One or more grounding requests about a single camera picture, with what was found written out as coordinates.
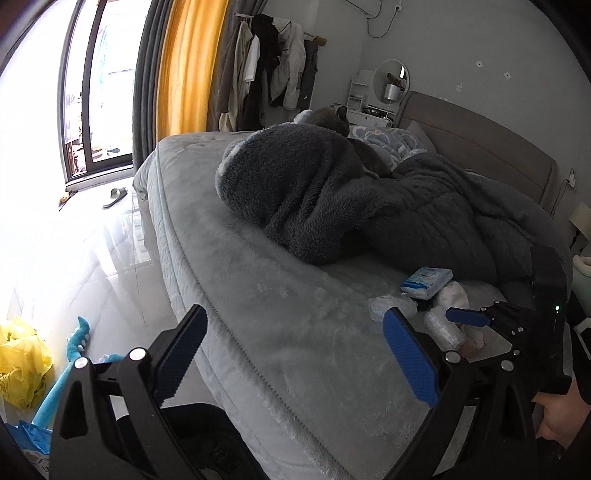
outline slipper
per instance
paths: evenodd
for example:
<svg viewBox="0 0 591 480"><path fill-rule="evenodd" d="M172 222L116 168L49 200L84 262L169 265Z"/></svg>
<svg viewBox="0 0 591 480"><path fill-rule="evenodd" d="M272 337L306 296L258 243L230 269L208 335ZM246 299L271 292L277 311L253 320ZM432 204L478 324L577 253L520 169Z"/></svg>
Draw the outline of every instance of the slipper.
<svg viewBox="0 0 591 480"><path fill-rule="evenodd" d="M127 195L127 189L125 187L111 190L111 202L103 205L103 208L111 208L115 203L125 197L125 195Z"/></svg>

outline gray fleece blanket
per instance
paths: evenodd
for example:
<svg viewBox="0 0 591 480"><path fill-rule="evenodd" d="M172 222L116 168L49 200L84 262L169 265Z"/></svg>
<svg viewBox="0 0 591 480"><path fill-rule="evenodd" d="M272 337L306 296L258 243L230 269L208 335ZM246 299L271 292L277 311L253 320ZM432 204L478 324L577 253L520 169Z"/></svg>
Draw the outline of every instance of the gray fleece blanket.
<svg viewBox="0 0 591 480"><path fill-rule="evenodd" d="M570 256L545 211L439 155L417 154L393 179L373 180L341 135L282 124L231 145L216 189L236 214L311 264L370 247L409 273L444 267L460 280L503 286L529 283L530 247L547 245L570 290Z"/></svg>

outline round mirror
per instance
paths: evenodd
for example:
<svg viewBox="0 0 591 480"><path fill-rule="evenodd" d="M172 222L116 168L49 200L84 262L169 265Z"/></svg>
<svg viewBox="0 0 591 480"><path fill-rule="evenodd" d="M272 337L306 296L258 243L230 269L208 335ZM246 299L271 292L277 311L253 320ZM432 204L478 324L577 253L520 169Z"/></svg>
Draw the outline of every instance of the round mirror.
<svg viewBox="0 0 591 480"><path fill-rule="evenodd" d="M390 105L399 102L408 93L410 78L408 69L399 60L384 60L374 74L374 95L376 98Z"/></svg>

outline headboard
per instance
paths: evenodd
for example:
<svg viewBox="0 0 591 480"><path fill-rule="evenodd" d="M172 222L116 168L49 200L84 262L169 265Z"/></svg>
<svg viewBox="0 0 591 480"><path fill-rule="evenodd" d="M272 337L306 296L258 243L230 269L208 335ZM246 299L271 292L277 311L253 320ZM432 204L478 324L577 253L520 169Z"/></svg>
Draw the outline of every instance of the headboard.
<svg viewBox="0 0 591 480"><path fill-rule="evenodd" d="M406 128L413 120L437 153L461 168L512 186L550 213L557 166L539 148L482 115L423 93L408 93L394 126Z"/></svg>

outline wall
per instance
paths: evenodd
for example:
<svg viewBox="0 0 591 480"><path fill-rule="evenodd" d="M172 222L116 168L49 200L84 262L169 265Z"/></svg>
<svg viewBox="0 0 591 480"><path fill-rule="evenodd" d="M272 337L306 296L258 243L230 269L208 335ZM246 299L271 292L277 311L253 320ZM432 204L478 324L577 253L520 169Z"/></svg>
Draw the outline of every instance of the wall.
<svg viewBox="0 0 591 480"><path fill-rule="evenodd" d="M15 291L47 255L64 192L57 124L60 56L74 0L58 0L35 23L0 76L0 320Z"/></svg>
<svg viewBox="0 0 591 480"><path fill-rule="evenodd" d="M318 53L310 107L345 103L366 36L363 13L344 0L269 0L264 13L293 20L304 31L326 38L326 46Z"/></svg>
<svg viewBox="0 0 591 480"><path fill-rule="evenodd" d="M397 4L384 0L373 35L386 31ZM516 132L553 157L561 177L576 168L576 189L568 187L555 215L572 236L566 219L573 203L591 206L591 85L543 13L528 0L404 0L390 33L367 37L361 68L388 58L407 65L412 90Z"/></svg>

